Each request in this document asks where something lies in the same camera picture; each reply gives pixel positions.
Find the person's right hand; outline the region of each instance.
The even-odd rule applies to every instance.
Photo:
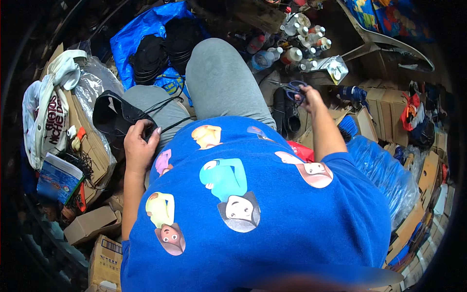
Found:
[[[300,89],[305,93],[306,97],[301,106],[303,106],[307,112],[311,113],[311,108],[313,104],[315,104],[317,100],[322,100],[321,94],[319,94],[318,90],[314,89],[309,85],[306,87],[300,85]],[[295,94],[295,100],[300,100],[300,95]]]
[[[127,159],[126,171],[145,175],[146,169],[156,151],[161,138],[161,127],[154,130],[148,142],[144,141],[144,129],[151,126],[150,120],[139,120],[131,126],[125,137],[125,156]]]

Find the white cloth bag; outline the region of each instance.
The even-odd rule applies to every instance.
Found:
[[[83,50],[67,50],[53,60],[42,81],[31,84],[23,96],[23,135],[28,160],[41,169],[47,154],[57,154],[66,147],[68,102],[60,88],[73,89],[79,81],[79,65],[73,58],[84,57]]]

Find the stack of shoe soles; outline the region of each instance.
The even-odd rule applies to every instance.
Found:
[[[180,75],[185,75],[193,48],[203,40],[201,29],[195,19],[184,17],[169,20],[165,24],[165,32],[163,46],[169,55],[170,65]]]
[[[157,128],[154,120],[142,110],[132,106],[110,90],[104,91],[94,104],[92,123],[97,130],[104,133],[114,149],[123,149],[123,140],[128,129],[138,120],[148,119],[153,122],[144,132],[147,142]]]
[[[293,135],[300,130],[300,116],[298,106],[287,97],[285,90],[278,88],[274,92],[274,111],[272,117],[276,121],[277,132],[286,139],[288,135]]]
[[[167,53],[161,43],[163,38],[154,35],[145,36],[136,53],[128,58],[133,66],[134,82],[138,85],[153,85],[154,80],[167,66]]]

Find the gray pants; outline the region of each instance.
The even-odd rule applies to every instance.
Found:
[[[258,84],[237,50],[218,38],[200,42],[186,66],[186,86],[198,120],[236,115],[250,117],[276,129]],[[145,111],[168,99],[169,94],[157,86],[137,85],[128,89],[123,99]],[[176,101],[149,114],[162,129],[189,116]],[[187,120],[161,135],[160,151],[178,130],[192,122]]]

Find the booklet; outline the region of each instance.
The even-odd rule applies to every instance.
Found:
[[[78,167],[47,153],[37,183],[37,193],[66,204],[83,180]]]

